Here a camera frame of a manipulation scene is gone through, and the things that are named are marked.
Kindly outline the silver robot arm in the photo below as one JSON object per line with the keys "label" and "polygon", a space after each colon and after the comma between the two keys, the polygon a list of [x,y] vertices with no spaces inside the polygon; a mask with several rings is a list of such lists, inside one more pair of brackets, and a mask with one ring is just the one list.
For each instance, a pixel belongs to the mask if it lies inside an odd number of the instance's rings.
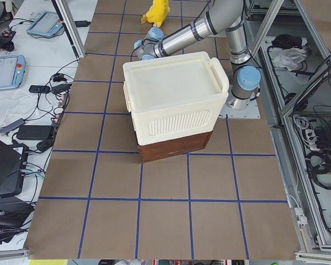
{"label": "silver robot arm", "polygon": [[135,42],[134,53],[141,60],[168,57],[208,36],[225,32],[235,78],[226,105],[236,111],[245,110],[260,96],[254,91],[259,90],[261,74],[250,64],[254,59],[248,47],[243,12],[243,1],[214,1],[203,17],[168,36],[153,26],[143,39]]}

